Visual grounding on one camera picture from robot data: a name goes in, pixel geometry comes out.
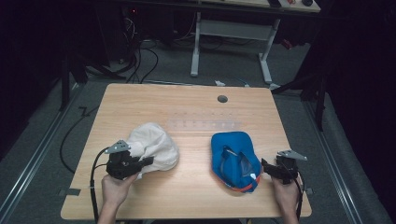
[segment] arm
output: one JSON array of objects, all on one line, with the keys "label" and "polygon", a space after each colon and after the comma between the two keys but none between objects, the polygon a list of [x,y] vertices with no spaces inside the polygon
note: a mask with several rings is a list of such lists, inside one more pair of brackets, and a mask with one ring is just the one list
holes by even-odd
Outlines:
[{"label": "arm", "polygon": [[296,204],[299,190],[294,183],[283,185],[282,181],[271,177],[274,183],[276,202],[279,205],[285,224],[298,224],[296,216]]},{"label": "arm", "polygon": [[103,206],[99,215],[98,224],[113,224],[120,205],[125,201],[129,187],[136,180],[136,175],[131,175],[124,180],[118,180],[105,175],[102,179]]}]

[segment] gray carpet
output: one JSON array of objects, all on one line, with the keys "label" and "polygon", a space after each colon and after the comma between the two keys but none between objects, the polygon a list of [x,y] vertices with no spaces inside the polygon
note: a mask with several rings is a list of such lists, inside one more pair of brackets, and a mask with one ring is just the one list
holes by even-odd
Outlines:
[{"label": "gray carpet", "polygon": [[[149,47],[153,46],[153,43],[148,42],[145,45]],[[227,86],[244,86],[245,83],[241,81],[243,80],[252,87],[268,88],[263,82],[257,55],[232,52],[227,45],[216,50],[203,49],[200,75],[190,77],[191,48],[191,45],[174,45],[169,48],[158,44],[152,50],[158,54],[159,62],[146,81],[213,86],[215,80],[220,80]],[[285,84],[294,79],[308,49],[307,45],[290,50],[279,45],[273,46],[268,63],[275,84]],[[141,52],[142,64],[138,71],[140,78],[155,64],[155,56],[151,52],[143,49]],[[64,202],[63,190],[68,189],[73,178],[61,163],[60,146],[69,129],[81,119],[83,109],[80,107],[85,106],[89,111],[98,106],[106,85],[111,82],[116,81],[106,77],[90,76],[90,81],[85,86],[79,86],[73,91],[75,101],[65,114],[59,130],[53,133],[44,160],[7,223],[92,223],[92,221],[68,221],[60,217]],[[301,223],[350,223],[325,161],[322,144],[317,137],[317,129],[306,111],[306,104],[309,103],[301,102],[297,93],[298,91],[286,91],[274,97],[291,148],[308,158],[308,161],[299,162],[299,167],[304,175],[306,187],[310,189],[308,199],[313,213],[310,217],[302,217]],[[3,171],[0,174],[3,180],[0,185],[0,202],[6,200],[24,167],[34,156],[46,130],[58,115],[60,105],[61,87],[58,84],[30,118],[28,127],[0,163]],[[64,160],[72,169],[77,167],[94,118],[95,113],[92,113],[83,119],[64,141]],[[323,128],[323,134],[343,174],[353,202],[358,208],[362,223],[391,223],[346,140],[329,97],[326,99]],[[269,218],[255,218],[253,223],[266,224],[275,221]]]}]

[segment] table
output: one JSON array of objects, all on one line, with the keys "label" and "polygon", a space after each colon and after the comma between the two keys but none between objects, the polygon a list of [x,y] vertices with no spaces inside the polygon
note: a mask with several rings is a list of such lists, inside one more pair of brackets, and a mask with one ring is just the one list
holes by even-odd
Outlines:
[{"label": "table", "polygon": [[[221,103],[219,96],[228,101]],[[179,147],[179,162],[170,171],[147,173],[137,180],[118,219],[280,217],[269,175],[262,174],[255,191],[244,194],[227,189],[211,170],[214,133],[248,133],[257,157],[267,161],[290,148],[268,89],[110,84],[70,186],[80,193],[66,196],[62,218],[93,219],[89,182],[96,155],[146,122],[157,122],[171,135]],[[98,164],[107,160],[102,155]],[[96,169],[94,177],[99,208],[105,169]],[[302,217],[310,214],[304,196]]]},{"label": "table", "polygon": [[[263,0],[199,0],[199,3],[215,3],[223,5],[235,5],[240,7],[269,8],[268,1]],[[287,0],[279,0],[281,8],[277,10],[302,11],[319,13],[320,7],[314,1],[312,6],[304,6],[302,0],[296,0],[294,4],[289,4]],[[195,26],[195,46],[192,54],[191,76],[197,77],[199,70],[200,56],[200,36],[218,35],[224,37],[245,38],[265,41],[266,44],[259,54],[259,61],[262,67],[262,75],[266,83],[271,84],[272,78],[268,68],[267,57],[276,36],[276,31],[280,19],[275,19],[272,25],[256,25],[229,21],[201,20],[201,13],[197,12]]]}]

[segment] dark background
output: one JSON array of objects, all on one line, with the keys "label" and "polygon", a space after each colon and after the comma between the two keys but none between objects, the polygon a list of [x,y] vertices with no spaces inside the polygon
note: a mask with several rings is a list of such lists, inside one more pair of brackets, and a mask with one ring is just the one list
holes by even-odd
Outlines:
[{"label": "dark background", "polygon": [[[297,78],[323,72],[318,64],[332,60],[332,66],[326,70],[327,92],[357,158],[393,220],[396,214],[392,208],[396,168],[391,157],[396,127],[395,2],[321,0],[318,3],[322,14],[346,16],[350,20],[325,22],[320,27],[312,21],[285,19],[276,36],[276,43],[288,39],[293,45],[312,44]],[[3,108],[0,160],[59,80],[67,52],[65,46],[77,45],[81,53],[104,65],[117,60],[117,52],[124,53],[122,48],[110,51],[118,48],[114,43],[121,42],[115,40],[122,40],[122,36],[108,38],[108,34],[117,31],[104,30],[117,20],[101,21],[98,17],[101,13],[104,12],[87,5],[60,7],[57,1],[0,3],[0,105]],[[113,11],[113,17],[109,18],[117,18],[117,13]],[[139,24],[144,27],[145,35],[171,45],[173,29],[180,32],[189,29],[192,14],[143,10],[141,17],[145,18],[145,23]]]}]

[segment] table leg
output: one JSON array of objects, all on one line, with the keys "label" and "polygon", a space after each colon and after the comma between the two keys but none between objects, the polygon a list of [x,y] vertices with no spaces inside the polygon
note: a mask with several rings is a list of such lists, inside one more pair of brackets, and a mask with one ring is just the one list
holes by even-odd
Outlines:
[{"label": "table leg", "polygon": [[191,63],[192,77],[198,77],[200,34],[201,34],[201,12],[197,12],[197,22],[195,27],[195,47],[194,47],[194,52],[192,54],[192,63]]},{"label": "table leg", "polygon": [[267,57],[270,52],[271,46],[274,42],[274,38],[275,38],[277,27],[279,26],[279,23],[280,23],[280,19],[275,20],[275,22],[272,26],[272,29],[270,31],[268,40],[267,40],[267,45],[265,46],[264,53],[259,54],[260,65],[262,66],[262,75],[264,76],[264,81],[267,84],[272,83],[270,70],[268,69],[268,64],[267,64]]}]

